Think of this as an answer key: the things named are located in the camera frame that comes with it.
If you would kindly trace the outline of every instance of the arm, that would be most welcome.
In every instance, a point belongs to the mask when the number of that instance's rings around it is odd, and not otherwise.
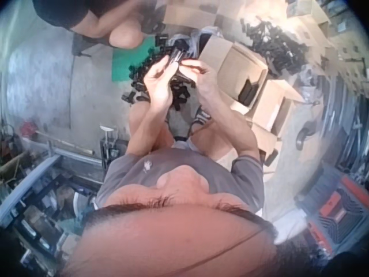
[[[90,10],[83,20],[71,30],[90,38],[102,38],[115,29],[141,4],[140,0],[128,0],[97,18]]]
[[[203,62],[194,60],[183,61],[179,70],[195,81],[199,102],[218,124],[238,155],[248,155],[260,160],[255,134],[246,119],[232,111],[221,99],[216,72]]]
[[[239,156],[248,155],[260,160],[255,134],[245,118],[232,111],[220,98],[209,105],[208,112]]]
[[[150,106],[137,131],[128,143],[126,154],[145,156],[150,153],[167,116],[168,108],[161,110]]]
[[[127,154],[145,156],[150,153],[165,121],[173,95],[169,81],[178,70],[178,63],[170,64],[166,69],[169,56],[153,65],[144,78],[150,94],[150,109],[137,131],[128,143]]]

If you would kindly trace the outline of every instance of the forehead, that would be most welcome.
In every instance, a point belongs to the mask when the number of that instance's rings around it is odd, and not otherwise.
[[[144,274],[171,272],[221,252],[224,253],[200,267],[214,269],[223,263],[225,268],[244,270],[267,259],[273,249],[272,240],[256,224],[210,208],[178,205],[117,216],[90,228],[75,258],[103,260],[99,263],[102,268],[108,267],[114,274],[130,275],[139,271],[142,276],[151,276]]]

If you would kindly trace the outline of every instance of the gray t-shirt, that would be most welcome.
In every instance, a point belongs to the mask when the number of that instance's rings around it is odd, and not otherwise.
[[[236,195],[250,206],[252,212],[263,207],[263,169],[259,161],[250,156],[238,157],[229,172],[195,151],[175,148],[154,151],[144,157],[128,154],[113,161],[97,194],[96,204],[102,207],[114,191],[125,185],[155,186],[160,176],[183,165],[192,167],[208,180],[211,194]]]

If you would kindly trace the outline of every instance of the green mat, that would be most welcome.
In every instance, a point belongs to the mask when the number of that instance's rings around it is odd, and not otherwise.
[[[111,64],[111,80],[113,82],[129,81],[128,67],[139,65],[148,56],[148,50],[152,47],[155,47],[155,37],[153,36],[146,38],[142,45],[136,49],[115,48]]]

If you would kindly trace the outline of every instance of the man's left hand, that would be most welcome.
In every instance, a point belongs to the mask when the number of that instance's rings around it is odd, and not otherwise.
[[[165,56],[160,62],[154,64],[144,78],[144,83],[149,91],[151,108],[162,110],[169,108],[173,101],[169,82],[178,70],[178,63],[174,62],[167,68],[169,56]]]

